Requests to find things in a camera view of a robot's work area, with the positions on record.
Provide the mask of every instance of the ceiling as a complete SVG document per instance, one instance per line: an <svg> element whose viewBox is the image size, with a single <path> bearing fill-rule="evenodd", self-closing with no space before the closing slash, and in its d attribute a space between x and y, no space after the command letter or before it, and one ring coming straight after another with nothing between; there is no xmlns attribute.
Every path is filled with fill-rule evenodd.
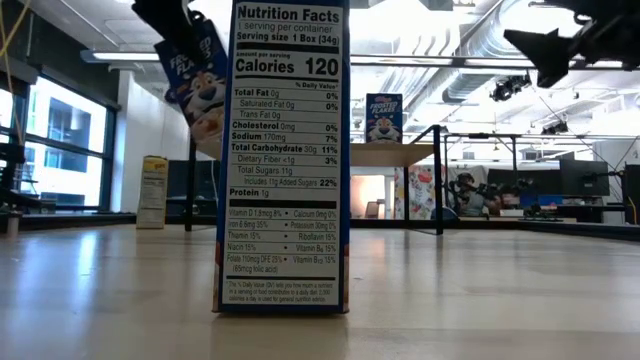
<svg viewBox="0 0 640 360"><path fill-rule="evenodd" d="M505 28L545 32L559 26L564 34L577 30L571 13L532 9L528 7L529 0L504 0L460 47L461 36L497 0L476 0L475 7L456 8L453 12L430 11L421 0L368 1L375 5L351 10L352 54L514 57L520 54L502 38ZM32 0L31 6L90 49L153 51L153 44L161 39L130 9L131 3L132 0ZM231 0L195 0L190 7L213 20L224 43L229 37L231 4ZM168 85L159 64L114 67L123 65L135 71L136 81L142 86L163 97ZM405 133L421 132L433 123L443 122L455 132L539 134L545 124L557 117L569 120L576 133L624 133L628 130L602 126L606 124L603 114L613 110L635 113L638 108L638 72L573 72L553 90L528 88L502 103L489 99L495 80L513 74L501 70L353 67L352 131L362 131L363 99L368 92L404 95ZM535 83L536 74L531 75Z"/></svg>

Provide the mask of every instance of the wooden floor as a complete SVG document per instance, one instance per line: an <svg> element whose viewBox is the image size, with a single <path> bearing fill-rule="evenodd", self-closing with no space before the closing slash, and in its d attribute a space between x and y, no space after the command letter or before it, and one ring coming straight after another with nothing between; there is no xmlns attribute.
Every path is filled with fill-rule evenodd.
<svg viewBox="0 0 640 360"><path fill-rule="evenodd" d="M640 247L352 231L351 313L210 313L214 231L0 240L0 359L640 359Z"/></svg>

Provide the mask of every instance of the nutrition facts label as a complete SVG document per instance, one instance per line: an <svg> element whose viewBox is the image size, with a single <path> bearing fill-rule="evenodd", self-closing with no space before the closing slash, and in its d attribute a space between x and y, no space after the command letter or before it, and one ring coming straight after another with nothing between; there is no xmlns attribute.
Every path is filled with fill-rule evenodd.
<svg viewBox="0 0 640 360"><path fill-rule="evenodd" d="M339 305L343 8L235 7L222 303Z"/></svg>

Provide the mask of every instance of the frosted flakes box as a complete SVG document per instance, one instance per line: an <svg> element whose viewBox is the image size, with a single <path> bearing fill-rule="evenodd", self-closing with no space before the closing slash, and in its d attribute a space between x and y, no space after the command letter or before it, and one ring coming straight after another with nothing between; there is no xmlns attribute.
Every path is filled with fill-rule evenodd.
<svg viewBox="0 0 640 360"><path fill-rule="evenodd" d="M201 144L222 138L228 58L210 20L194 24L194 29L205 64L195 64L166 41L155 48L171 87L165 98L180 106L191 136Z"/></svg>
<svg viewBox="0 0 640 360"><path fill-rule="evenodd" d="M402 95L367 94L367 143L402 144Z"/></svg>

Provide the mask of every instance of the yellow cable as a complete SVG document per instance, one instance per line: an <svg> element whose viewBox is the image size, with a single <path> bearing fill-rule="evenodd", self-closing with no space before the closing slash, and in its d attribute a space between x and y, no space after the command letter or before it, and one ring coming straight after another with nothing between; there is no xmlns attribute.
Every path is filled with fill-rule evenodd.
<svg viewBox="0 0 640 360"><path fill-rule="evenodd" d="M2 33L2 43L7 44L7 34L4 28L4 13L2 12L2 6L0 6L0 32ZM11 66L9 65L9 56L6 55L3 57L4 57L4 64L7 70L7 84L9 86L9 92L11 93L11 95L13 95L13 82L11 81ZM18 135L18 144L24 145L22 141L22 125L20 124L20 118L18 117L18 112L16 111L15 106L12 106L12 115L16 123L16 128L17 128L16 134Z"/></svg>
<svg viewBox="0 0 640 360"><path fill-rule="evenodd" d="M627 196L629 198L629 202L631 203L631 208L633 209L633 223L638 225L638 212L636 209L636 204L633 203L631 196Z"/></svg>
<svg viewBox="0 0 640 360"><path fill-rule="evenodd" d="M13 28L9 32L9 36L7 37L6 41L3 41L4 44L2 46L2 49L0 50L0 56L4 56L5 52L7 52L7 49L9 49L9 45L11 44L11 41L13 41L13 37L18 32L18 28L20 27L20 24L22 24L22 21L24 20L25 15L27 15L27 10L29 10L30 4L31 4L31 0L26 0L24 2L24 8L22 8L22 12L20 13L20 16L18 16L18 21L16 21L16 24L13 26Z"/></svg>

